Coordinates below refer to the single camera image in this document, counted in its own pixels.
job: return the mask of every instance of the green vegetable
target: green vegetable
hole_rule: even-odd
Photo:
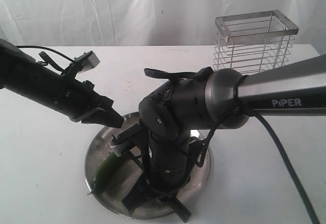
[[[101,195],[109,185],[114,173],[126,160],[126,157],[117,157],[114,152],[111,152],[95,173],[93,187],[89,194]]]

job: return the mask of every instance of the stainless steel plate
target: stainless steel plate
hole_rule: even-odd
[[[85,175],[86,183],[89,189],[93,187],[93,178],[97,169],[102,165],[111,152],[110,141],[112,134],[118,135],[124,130],[134,125],[140,118],[139,113],[131,113],[124,116],[125,121],[122,128],[104,127],[93,139],[86,154]],[[192,136],[202,139],[201,134],[193,130]],[[139,154],[138,149],[133,149],[135,155]],[[202,168],[194,167],[191,173],[191,180],[178,194],[178,199],[188,205],[198,195],[205,185],[210,170],[210,150],[206,154],[205,163]],[[128,216],[128,212],[121,203],[121,200],[129,193],[142,171],[132,161],[125,162],[115,173],[105,192],[94,197],[107,209],[123,216]],[[168,206],[162,207],[157,201],[150,201],[141,207],[138,207],[131,218],[152,219],[173,213]]]

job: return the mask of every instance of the white table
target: white table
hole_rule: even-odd
[[[55,47],[70,57],[93,50],[101,63],[77,78],[112,98],[120,114],[162,84],[143,69],[198,71],[211,66],[213,46]],[[26,49],[36,57],[39,50]],[[317,56],[294,45],[292,62]],[[51,56],[62,66],[66,61]],[[280,137],[322,223],[326,223],[326,118],[266,117]],[[0,91],[0,223],[182,223],[175,215],[140,221],[118,216],[92,196],[84,177],[87,148],[102,128],[67,117],[7,90]],[[215,133],[207,186],[188,207],[189,223],[310,223],[266,130],[250,119]]]

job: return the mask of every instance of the white backdrop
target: white backdrop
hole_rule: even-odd
[[[326,0],[0,0],[0,38],[16,45],[212,45],[214,18],[279,9],[296,43],[326,53]]]

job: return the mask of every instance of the wire rack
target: wire rack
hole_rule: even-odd
[[[285,65],[299,30],[279,10],[217,17],[215,25],[214,69],[243,74]]]

